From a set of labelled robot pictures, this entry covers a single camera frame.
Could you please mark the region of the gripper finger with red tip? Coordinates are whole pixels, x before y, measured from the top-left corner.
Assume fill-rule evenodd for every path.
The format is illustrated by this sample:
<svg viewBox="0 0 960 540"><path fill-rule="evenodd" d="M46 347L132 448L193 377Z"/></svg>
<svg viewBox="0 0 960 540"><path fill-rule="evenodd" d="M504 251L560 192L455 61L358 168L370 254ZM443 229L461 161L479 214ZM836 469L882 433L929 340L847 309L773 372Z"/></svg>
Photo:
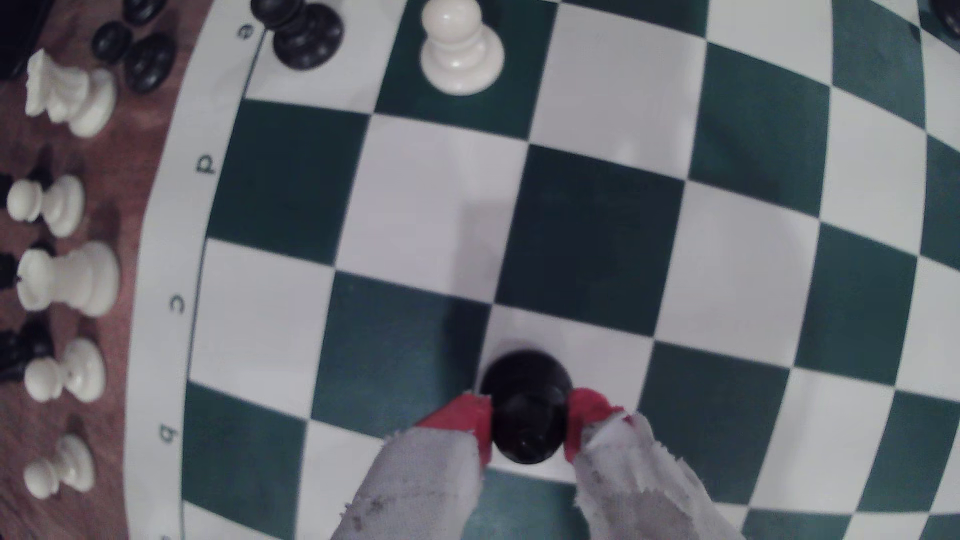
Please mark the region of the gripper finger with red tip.
<svg viewBox="0 0 960 540"><path fill-rule="evenodd" d="M332 539L460 539L492 458L493 402L466 392L387 438Z"/></svg>
<svg viewBox="0 0 960 540"><path fill-rule="evenodd" d="M589 388L573 389L567 404L563 450L592 539L743 538L641 412Z"/></svg>

